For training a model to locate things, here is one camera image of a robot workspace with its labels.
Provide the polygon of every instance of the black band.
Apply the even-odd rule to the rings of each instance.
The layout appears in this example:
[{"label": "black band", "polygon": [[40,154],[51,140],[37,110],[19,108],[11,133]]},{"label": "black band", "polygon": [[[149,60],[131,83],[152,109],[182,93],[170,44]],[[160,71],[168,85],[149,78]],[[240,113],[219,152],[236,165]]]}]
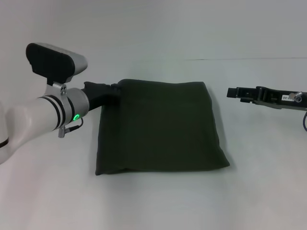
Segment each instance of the black band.
[{"label": "black band", "polygon": [[73,118],[75,117],[75,107],[73,107],[73,103],[71,102],[69,97],[67,97],[67,99],[68,99],[69,104],[71,105],[71,121],[70,122],[72,122]]},{"label": "black band", "polygon": [[0,148],[6,146],[9,143],[9,139],[7,138],[4,142],[0,143]]},{"label": "black band", "polygon": [[54,128],[54,129],[57,129],[58,127],[59,127],[59,121],[61,120],[61,115],[60,115],[60,113],[59,113],[59,109],[58,109],[58,107],[57,107],[57,105],[51,100],[51,99],[49,99],[49,98],[47,98],[47,97],[39,97],[39,98],[44,98],[44,99],[46,99],[47,101],[49,101],[52,105],[53,105],[53,107],[55,108],[55,110],[56,110],[56,112],[57,112],[57,115],[58,115],[58,123],[57,123],[57,126]]},{"label": "black band", "polygon": [[53,96],[53,95],[47,95],[48,97],[51,97],[53,100],[55,100],[58,104],[59,104],[59,107],[61,108],[62,110],[62,114],[63,114],[63,120],[62,120],[62,123],[60,126],[62,126],[66,120],[66,113],[65,113],[65,109],[64,109],[64,106],[62,104],[62,102],[59,100],[59,98],[57,98],[56,96]]}]

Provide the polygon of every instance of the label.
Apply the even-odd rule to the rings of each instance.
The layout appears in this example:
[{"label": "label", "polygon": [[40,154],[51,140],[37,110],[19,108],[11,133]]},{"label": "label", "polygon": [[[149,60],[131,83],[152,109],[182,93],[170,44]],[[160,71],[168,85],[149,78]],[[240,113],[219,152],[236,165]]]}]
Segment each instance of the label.
[{"label": "label", "polygon": [[294,102],[294,100],[292,100],[289,95],[283,95],[282,96],[282,101],[287,101],[287,102]]}]

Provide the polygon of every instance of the white background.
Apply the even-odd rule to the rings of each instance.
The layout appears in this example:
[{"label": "white background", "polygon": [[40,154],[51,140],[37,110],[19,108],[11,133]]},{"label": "white background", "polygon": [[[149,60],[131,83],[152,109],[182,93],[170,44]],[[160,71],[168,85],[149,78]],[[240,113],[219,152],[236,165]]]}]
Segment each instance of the white background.
[{"label": "white background", "polygon": [[226,98],[228,87],[307,91],[304,0],[2,0],[0,99],[41,96],[25,48],[83,54],[84,81],[203,81],[231,167],[95,176],[100,110],[0,166],[1,230],[305,230],[304,112]]}]

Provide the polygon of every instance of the dark green bag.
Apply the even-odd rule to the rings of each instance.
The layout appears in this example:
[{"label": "dark green bag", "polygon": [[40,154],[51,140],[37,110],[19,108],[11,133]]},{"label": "dark green bag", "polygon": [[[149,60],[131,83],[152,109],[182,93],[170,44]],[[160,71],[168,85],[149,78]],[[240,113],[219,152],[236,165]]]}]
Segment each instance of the dark green bag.
[{"label": "dark green bag", "polygon": [[122,80],[101,113],[96,175],[207,171],[229,166],[203,82]]}]

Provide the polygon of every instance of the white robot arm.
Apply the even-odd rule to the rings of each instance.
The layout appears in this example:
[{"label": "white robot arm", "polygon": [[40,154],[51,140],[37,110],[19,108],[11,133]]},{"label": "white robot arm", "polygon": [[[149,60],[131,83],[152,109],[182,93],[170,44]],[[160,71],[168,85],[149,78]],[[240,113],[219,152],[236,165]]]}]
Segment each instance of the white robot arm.
[{"label": "white robot arm", "polygon": [[84,89],[67,89],[65,83],[87,68],[82,55],[44,43],[29,44],[26,55],[33,72],[47,78],[47,88],[42,97],[6,113],[0,102],[0,164],[24,143],[42,134],[58,129],[59,138],[63,138],[81,127],[66,128],[67,124],[82,119],[92,109],[116,104],[120,98],[116,85],[85,82]]}]

